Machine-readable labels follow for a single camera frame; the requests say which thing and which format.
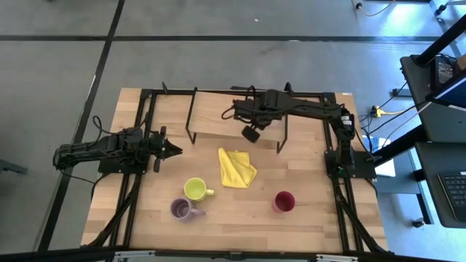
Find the wooden tabletop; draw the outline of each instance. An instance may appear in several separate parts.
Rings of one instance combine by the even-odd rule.
[[[134,125],[140,93],[141,89],[122,89],[112,132]],[[351,94],[338,93],[336,99],[356,113]],[[325,171],[325,135],[320,120],[289,116],[288,142],[280,154],[276,153],[276,142],[270,140],[249,143],[244,138],[205,133],[198,133],[192,145],[184,129],[190,103],[191,95],[157,96],[151,129],[166,126],[170,142],[181,147],[183,154],[162,162],[159,173],[152,172],[153,161],[149,162],[141,181],[131,247],[341,252],[333,189]],[[249,188],[221,185],[220,147],[249,152],[251,164],[258,170]],[[357,139],[353,140],[353,147],[363,150]],[[216,195],[195,204],[207,213],[205,216],[180,223],[171,217],[170,203],[183,197],[183,185],[193,177],[202,178]],[[110,174],[96,186],[82,244],[94,240],[114,214],[121,180],[121,174]],[[374,189],[365,180],[352,179],[352,185],[359,219],[379,245],[387,248]],[[271,203],[279,191],[295,196],[296,206],[291,212],[272,212]],[[354,248],[348,218],[346,222],[349,243]],[[118,243],[122,242],[124,229],[125,218]]]

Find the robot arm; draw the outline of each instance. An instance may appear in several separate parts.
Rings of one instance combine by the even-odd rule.
[[[159,171],[160,160],[182,154],[183,150],[165,138],[166,127],[160,132],[152,132],[149,139],[143,138],[139,127],[111,133],[88,143],[61,145],[53,156],[53,165],[58,170],[74,167],[81,162],[117,160],[121,165],[135,166],[148,162],[151,155],[157,160],[154,171]]]
[[[250,142],[256,142],[259,134],[272,120],[281,120],[286,114],[327,120],[338,139],[337,163],[347,168],[355,167],[351,140],[355,137],[355,116],[343,105],[330,102],[313,102],[292,98],[288,93],[267,90],[257,99],[233,100],[234,119],[250,124],[242,131]]]

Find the concrete floor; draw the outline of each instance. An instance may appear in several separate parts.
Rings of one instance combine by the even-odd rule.
[[[117,0],[0,1],[0,35],[106,35]],[[364,1],[368,12],[386,3]],[[449,7],[447,25],[465,13]],[[355,12],[350,0],[126,1],[116,35],[294,35],[439,36],[429,4],[395,3],[376,17]],[[466,52],[464,37],[458,48]],[[359,114],[390,97],[404,83],[399,59],[419,54],[427,42],[134,41],[114,42],[91,116],[109,127],[122,87],[227,89],[254,84],[295,90],[352,92]],[[0,158],[29,167],[27,175],[0,175],[0,253],[36,246],[56,187],[53,151],[68,143],[89,92],[103,42],[0,42]],[[452,55],[450,48],[443,52]],[[386,111],[403,110],[409,99],[394,99]],[[387,124],[383,137],[409,117]],[[373,122],[373,128],[385,119]],[[394,138],[419,124],[414,120]],[[87,125],[84,140],[96,136]],[[95,180],[96,164],[74,175]],[[72,180],[51,248],[78,247],[90,204],[90,185]],[[415,196],[380,195],[379,206],[391,251],[401,255],[464,260],[464,230],[434,225],[407,226],[420,217]],[[206,259],[158,258],[166,261]]]

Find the white cable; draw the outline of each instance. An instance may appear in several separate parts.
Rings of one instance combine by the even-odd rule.
[[[380,14],[381,12],[385,11],[385,10],[386,10],[389,6],[391,6],[395,1],[396,1],[396,0],[391,1],[386,7],[384,7],[384,9],[378,11],[378,12],[375,13],[375,14],[370,15],[370,14],[366,13],[366,11],[364,11],[364,9],[363,9],[363,4],[356,2],[356,0],[352,0],[352,2],[355,4],[356,9],[361,10],[361,12],[362,12],[365,16],[369,16],[369,17],[374,16],[374,15],[378,15],[378,14]]]
[[[400,124],[397,128],[395,128],[395,130],[393,130],[393,131],[387,136],[387,139],[385,139],[384,144],[383,144],[380,148],[384,148],[385,143],[388,141],[388,139],[390,138],[390,136],[392,136],[393,133],[396,132],[396,130],[400,129],[400,127],[402,127],[403,125],[405,125],[406,123],[408,123],[411,119],[413,119],[415,116],[417,116],[418,114],[420,114],[421,112],[423,112],[423,110],[425,110],[428,106],[430,106],[431,103],[432,103],[432,102],[427,103],[427,105],[425,105],[425,106],[423,106],[421,109],[419,109],[419,111],[417,111],[412,117],[408,118],[408,120],[406,120],[405,122],[403,122],[402,124]]]

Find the yellow towel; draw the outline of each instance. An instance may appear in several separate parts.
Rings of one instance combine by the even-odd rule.
[[[257,174],[250,164],[249,153],[218,149],[220,159],[221,184],[232,188],[248,188]]]

